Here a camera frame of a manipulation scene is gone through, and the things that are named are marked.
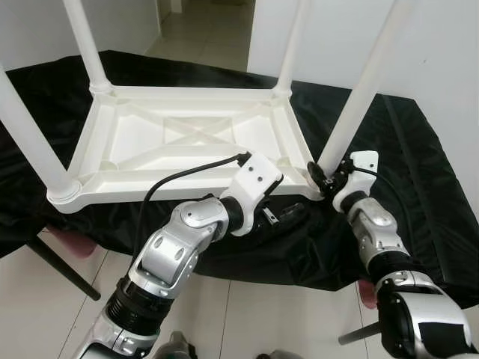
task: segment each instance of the white tile floor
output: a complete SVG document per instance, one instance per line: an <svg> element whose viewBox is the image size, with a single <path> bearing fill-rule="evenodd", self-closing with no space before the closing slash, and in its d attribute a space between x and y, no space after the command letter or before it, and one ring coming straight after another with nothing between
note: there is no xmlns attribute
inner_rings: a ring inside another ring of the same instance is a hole
<svg viewBox="0 0 479 359"><path fill-rule="evenodd" d="M147 55L246 71L254 2L218 2L190 0L185 13L171 13Z"/></svg>
<svg viewBox="0 0 479 359"><path fill-rule="evenodd" d="M98 248L86 260L49 233L43 240L102 293L86 298L29 248L0 260L0 358L69 359L124 275L129 257ZM479 308L466 311L479 344ZM389 358L379 336L348 346L336 339L370 324L356 286L322 292L195 275L175 301L156 347L183 331L200 359L254 359L284 349L312 358Z"/></svg>

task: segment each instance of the robotic arm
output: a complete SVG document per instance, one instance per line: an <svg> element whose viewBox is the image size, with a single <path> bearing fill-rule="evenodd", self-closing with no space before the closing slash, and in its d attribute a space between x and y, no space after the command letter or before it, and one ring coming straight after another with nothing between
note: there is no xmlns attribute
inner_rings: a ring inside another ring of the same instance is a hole
<svg viewBox="0 0 479 359"><path fill-rule="evenodd" d="M395 358L450 358L477 353L460 307L413 261L397 234L397 222L369 197L378 155L353 153L333 179L310 168L333 206L347 216L358 240L359 256L375 285L379 327L385 350ZM471 355L465 358L479 358Z"/></svg>
<svg viewBox="0 0 479 359"><path fill-rule="evenodd" d="M75 359L143 358L198 261L226 233L243 236L254 210L282 181L281 172L254 154L220 198L177 206L170 221L153 233L103 308Z"/></svg>
<svg viewBox="0 0 479 359"><path fill-rule="evenodd" d="M353 153L332 179L316 164L308 170L334 208L347 216L358 240L359 256L376 287L382 344L395 358L479 358L460 307L413 261L392 214L369 197L377 161L373 151ZM118 282L74 359L146 356L199 253L226 233L249 233L258 204L282 178L267 158L255 154L220 198L177 206Z"/></svg>

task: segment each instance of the black cable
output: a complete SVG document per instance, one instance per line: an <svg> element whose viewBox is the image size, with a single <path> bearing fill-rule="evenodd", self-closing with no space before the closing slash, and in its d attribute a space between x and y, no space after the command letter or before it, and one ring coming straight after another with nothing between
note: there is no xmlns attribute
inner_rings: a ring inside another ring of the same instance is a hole
<svg viewBox="0 0 479 359"><path fill-rule="evenodd" d="M143 202L141 202L140 212L138 214L138 223L136 225L137 227L136 227L136 232L135 232L135 239L134 239L134 242L133 242L132 264L133 264L133 262L135 262L136 257L140 254L140 237L141 237L141 229L142 229L142 224L143 224L144 209L145 209L147 203L150 201L151 196L153 196L153 194L156 192L156 190L158 188L160 188L162 185L166 184L167 182L170 182L172 180L176 180L180 177L188 176L190 174L195 174L196 172L201 172L201 171L204 171L204 170L208 170L210 168L226 165L227 163L230 163L230 162L238 161L238 162L240 162L239 165L242 165L245 161L248 160L249 156L251 156L249 153L238 154L238 155L235 155L235 156L230 157L228 159L223 159L221 161L209 163L207 165L202 165L202 166L199 166L199 167L196 167L196 168L191 168L191 169L186 170L186 171L181 171L181 172L178 172L177 174L172 174L172 175L162 179L161 181L158 181L157 183L155 183L150 188L148 193L144 196Z"/></svg>
<svg viewBox="0 0 479 359"><path fill-rule="evenodd" d="M371 175L373 175L373 176L379 178L380 180L382 180L382 181L389 187L389 189L391 190L391 192L393 193L393 195L396 197L397 202L399 203L399 205L400 205L400 207L401 207L401 209L402 209L402 211L403 211L404 218L406 219L406 226L407 226L407 232L408 232L408 236L409 236L409 241L410 241L410 242L413 242L412 224L411 224L411 218L409 217L409 211L408 211L408 209L407 209L406 204L405 204L404 201L403 201L403 198L401 198L399 192L396 190L396 188L395 188L394 185L391 183L391 181L389 181L389 179L387 179L386 177L384 177L382 174L378 174L377 172L365 170L364 168L354 167L353 170L354 170L354 171L358 171L358 172L364 172L365 174L371 174Z"/></svg>

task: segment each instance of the pink object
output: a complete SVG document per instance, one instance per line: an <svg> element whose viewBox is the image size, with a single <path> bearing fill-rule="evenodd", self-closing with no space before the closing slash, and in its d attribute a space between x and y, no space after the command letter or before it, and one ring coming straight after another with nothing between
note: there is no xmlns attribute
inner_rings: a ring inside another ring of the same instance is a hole
<svg viewBox="0 0 479 359"><path fill-rule="evenodd" d="M374 294L374 284L367 280L358 280L359 295L364 306L368 309L376 309L377 298Z"/></svg>
<svg viewBox="0 0 479 359"><path fill-rule="evenodd" d="M88 258L97 247L90 237L87 237L74 230L59 230L51 225L47 225L46 228L50 233L55 236L75 257L80 259Z"/></svg>

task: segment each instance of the black stand leg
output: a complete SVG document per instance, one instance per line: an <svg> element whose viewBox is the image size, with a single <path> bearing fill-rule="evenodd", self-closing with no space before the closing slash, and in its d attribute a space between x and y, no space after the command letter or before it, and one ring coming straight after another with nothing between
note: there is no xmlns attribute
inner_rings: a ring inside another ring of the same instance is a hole
<svg viewBox="0 0 479 359"><path fill-rule="evenodd" d="M42 257L53 268L63 274L77 288L83 291L94 301L100 299L100 294L78 273L76 273L68 264L65 263L52 249L46 245L40 238L35 237L27 243L33 252Z"/></svg>
<svg viewBox="0 0 479 359"><path fill-rule="evenodd" d="M349 334L342 335L338 338L338 342L344 346L346 344L361 340L372 335L381 333L381 328L379 327L379 322L368 325L367 327L358 329L357 331L352 331Z"/></svg>

